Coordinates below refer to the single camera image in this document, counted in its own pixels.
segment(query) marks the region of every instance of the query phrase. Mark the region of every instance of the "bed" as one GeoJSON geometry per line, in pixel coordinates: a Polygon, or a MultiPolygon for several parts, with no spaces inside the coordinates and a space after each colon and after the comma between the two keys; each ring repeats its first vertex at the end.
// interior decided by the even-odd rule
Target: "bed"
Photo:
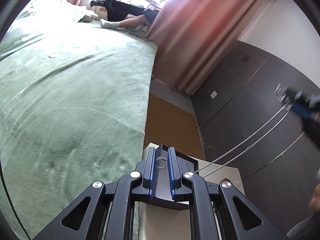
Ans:
{"type": "MultiPolygon", "coordinates": [[[[32,0],[0,44],[1,166],[31,238],[93,181],[135,169],[157,49],[56,6],[32,0]]],[[[2,186],[0,210],[28,239],[2,186]]]]}

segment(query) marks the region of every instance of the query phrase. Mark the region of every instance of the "black pants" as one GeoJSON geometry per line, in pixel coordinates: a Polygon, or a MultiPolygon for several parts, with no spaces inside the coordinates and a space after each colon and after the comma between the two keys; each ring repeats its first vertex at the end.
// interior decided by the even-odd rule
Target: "black pants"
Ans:
{"type": "Polygon", "coordinates": [[[108,21],[110,22],[123,21],[128,14],[132,14],[134,16],[144,15],[147,21],[152,24],[159,13],[158,10],[144,10],[144,8],[139,8],[116,0],[96,0],[91,1],[90,5],[91,7],[95,5],[105,7],[108,11],[108,21]]]}

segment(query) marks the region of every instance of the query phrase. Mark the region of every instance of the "silver bolt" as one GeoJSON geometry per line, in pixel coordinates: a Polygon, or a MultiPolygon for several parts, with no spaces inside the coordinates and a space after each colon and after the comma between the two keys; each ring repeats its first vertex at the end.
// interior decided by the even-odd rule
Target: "silver bolt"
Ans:
{"type": "Polygon", "coordinates": [[[141,176],[141,173],[138,172],[138,171],[133,171],[133,172],[130,173],[130,177],[131,178],[138,178],[140,176],[141,176]]]}
{"type": "Polygon", "coordinates": [[[96,182],[92,183],[92,187],[101,188],[102,187],[102,182],[101,181],[96,181],[96,182]]]}
{"type": "Polygon", "coordinates": [[[221,186],[224,188],[231,188],[231,183],[229,181],[221,182],[221,186]]]}
{"type": "Polygon", "coordinates": [[[193,173],[191,171],[187,171],[185,173],[183,173],[183,176],[187,179],[192,178],[193,177],[193,173]]]}

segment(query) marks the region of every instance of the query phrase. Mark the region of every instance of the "foot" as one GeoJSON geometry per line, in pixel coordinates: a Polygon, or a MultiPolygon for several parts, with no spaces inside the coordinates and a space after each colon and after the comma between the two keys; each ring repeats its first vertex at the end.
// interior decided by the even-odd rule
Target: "foot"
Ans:
{"type": "Polygon", "coordinates": [[[108,22],[104,19],[100,20],[100,26],[105,29],[115,29],[119,28],[120,23],[119,22],[108,22]]]}

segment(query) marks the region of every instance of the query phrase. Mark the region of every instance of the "blue gripper pad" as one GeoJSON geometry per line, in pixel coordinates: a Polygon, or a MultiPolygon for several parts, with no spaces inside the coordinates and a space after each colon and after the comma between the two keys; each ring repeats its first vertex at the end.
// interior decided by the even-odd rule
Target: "blue gripper pad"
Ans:
{"type": "Polygon", "coordinates": [[[172,166],[170,149],[168,149],[168,171],[169,171],[170,193],[171,193],[171,196],[172,196],[172,200],[174,200],[174,196],[175,196],[174,176],[173,176],[173,166],[172,166]]]}
{"type": "Polygon", "coordinates": [[[150,172],[150,190],[149,190],[150,200],[155,195],[155,180],[156,180],[156,150],[153,149],[151,172],[150,172]]]}

